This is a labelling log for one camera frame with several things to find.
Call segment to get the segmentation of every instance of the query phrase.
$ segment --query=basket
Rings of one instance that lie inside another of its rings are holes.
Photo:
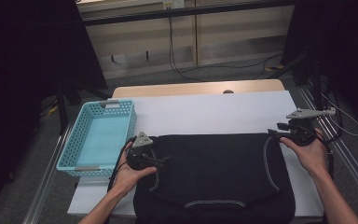
[[[111,175],[126,141],[133,137],[132,100],[85,103],[63,148],[57,169],[69,175]]]

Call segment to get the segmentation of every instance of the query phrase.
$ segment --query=curved stitched seam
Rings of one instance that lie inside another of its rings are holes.
[[[263,151],[263,154],[264,154],[264,166],[266,168],[266,173],[267,173],[267,177],[268,177],[268,180],[269,180],[269,183],[272,185],[272,187],[274,187],[277,191],[279,191],[279,188],[278,186],[275,185],[274,181],[272,180],[272,177],[269,173],[269,165],[268,165],[268,162],[267,162],[267,146],[269,145],[269,141],[272,139],[272,137],[269,137],[266,141],[266,143],[264,144],[264,151]]]
[[[153,149],[150,149],[150,151],[152,152],[153,158],[155,159],[156,158],[155,152],[153,151]],[[157,169],[156,170],[156,184],[153,188],[149,189],[150,192],[158,188],[158,181],[159,181],[159,178],[158,178],[158,169]]]
[[[246,207],[245,203],[239,202],[239,201],[233,201],[233,200],[210,200],[210,201],[194,201],[194,202],[191,202],[191,203],[187,203],[185,205],[185,208],[188,208],[188,207],[190,207],[192,205],[200,204],[200,203],[234,203],[234,204],[238,204],[241,207]]]

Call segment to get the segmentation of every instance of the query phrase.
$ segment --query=black fabric bag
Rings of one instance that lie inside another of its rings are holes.
[[[172,156],[136,187],[137,223],[288,223],[295,198],[277,140],[266,133],[151,137]]]

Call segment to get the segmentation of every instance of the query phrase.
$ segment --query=human hand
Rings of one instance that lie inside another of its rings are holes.
[[[116,181],[113,188],[118,188],[124,193],[128,193],[135,187],[138,180],[146,175],[151,175],[157,171],[156,167],[147,167],[140,171],[135,171],[127,164],[126,151],[132,146],[132,142],[129,142],[124,148],[124,152],[121,155],[119,161],[119,169],[117,171]]]
[[[322,131],[315,129],[316,134],[322,137]],[[315,139],[311,144],[299,147],[292,140],[282,137],[281,142],[290,147],[297,155],[301,165],[310,173],[311,176],[321,171],[326,171],[327,150],[323,143]]]

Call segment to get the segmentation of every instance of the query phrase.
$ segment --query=person's right arm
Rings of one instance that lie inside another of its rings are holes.
[[[353,212],[345,199],[339,193],[326,168],[326,148],[315,140],[310,145],[299,147],[288,138],[281,142],[290,147],[297,155],[301,165],[308,171],[316,185],[328,223],[358,223],[358,216]]]

